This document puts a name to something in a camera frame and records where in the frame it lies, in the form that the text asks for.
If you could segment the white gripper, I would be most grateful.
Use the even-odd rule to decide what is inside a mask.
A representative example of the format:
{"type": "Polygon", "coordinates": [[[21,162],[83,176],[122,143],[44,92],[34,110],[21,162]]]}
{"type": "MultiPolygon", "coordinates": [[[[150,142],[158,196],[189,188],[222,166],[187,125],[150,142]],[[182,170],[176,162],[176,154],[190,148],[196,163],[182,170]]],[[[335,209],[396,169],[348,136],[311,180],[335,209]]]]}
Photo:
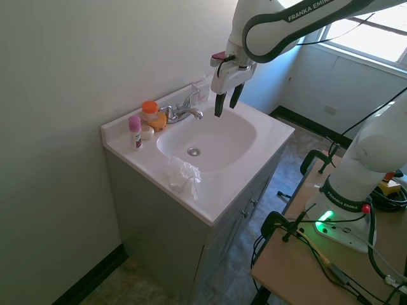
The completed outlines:
{"type": "Polygon", "coordinates": [[[234,61],[223,63],[219,66],[212,78],[211,90],[216,93],[214,115],[218,118],[221,117],[226,92],[234,89],[230,99],[230,108],[234,109],[238,103],[245,82],[250,80],[256,70],[256,63],[248,66],[241,67],[234,61]]]}

